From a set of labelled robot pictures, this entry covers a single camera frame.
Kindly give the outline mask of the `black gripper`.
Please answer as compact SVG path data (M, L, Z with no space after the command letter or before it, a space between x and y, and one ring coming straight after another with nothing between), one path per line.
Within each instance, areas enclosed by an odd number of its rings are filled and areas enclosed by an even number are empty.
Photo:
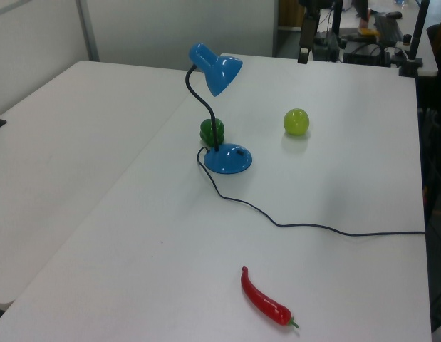
M298 63L307 64L311 58L311 49L313 46L313 39L318 29L318 22L320 18L320 9L317 1L300 1L300 5L305 8L305 14L301 27L300 49L298 55Z

